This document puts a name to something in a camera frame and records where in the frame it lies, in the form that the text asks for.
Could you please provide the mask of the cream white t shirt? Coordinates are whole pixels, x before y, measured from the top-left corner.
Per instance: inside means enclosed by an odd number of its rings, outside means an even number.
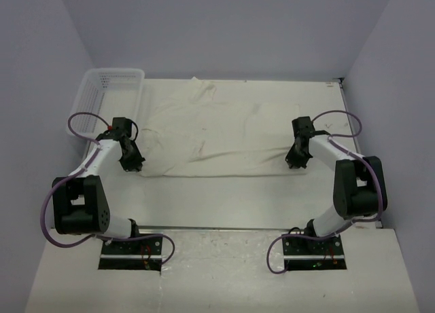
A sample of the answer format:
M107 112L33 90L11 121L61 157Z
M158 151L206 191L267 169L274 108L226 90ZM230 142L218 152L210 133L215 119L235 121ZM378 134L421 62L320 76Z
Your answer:
M218 87L191 79L141 126L142 177L263 177L293 174L292 103L216 98Z

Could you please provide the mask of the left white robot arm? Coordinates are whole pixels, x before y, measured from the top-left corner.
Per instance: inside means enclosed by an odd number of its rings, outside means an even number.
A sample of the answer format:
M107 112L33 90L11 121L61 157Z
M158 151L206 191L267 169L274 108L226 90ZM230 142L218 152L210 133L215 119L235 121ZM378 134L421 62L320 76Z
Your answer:
M115 117L95 139L90 154L67 177L53 181L48 196L53 203L54 226L59 234L117 239L127 254L140 249L141 236L133 219L110 213L103 176L119 164L125 172L141 172L145 158L136 144L139 128L126 117Z

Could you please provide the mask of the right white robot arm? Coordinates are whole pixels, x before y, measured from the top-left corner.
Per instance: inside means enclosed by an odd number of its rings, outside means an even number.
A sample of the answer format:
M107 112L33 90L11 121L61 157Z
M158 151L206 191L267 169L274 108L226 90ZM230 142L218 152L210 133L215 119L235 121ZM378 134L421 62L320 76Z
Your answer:
M285 157L288 168L307 168L316 158L334 173L332 205L311 219L303 232L304 248L318 254L328 238L339 235L354 223L378 221L387 209L383 166L377 156L354 153L334 140L334 135L317 130L309 116L292 120L294 143Z

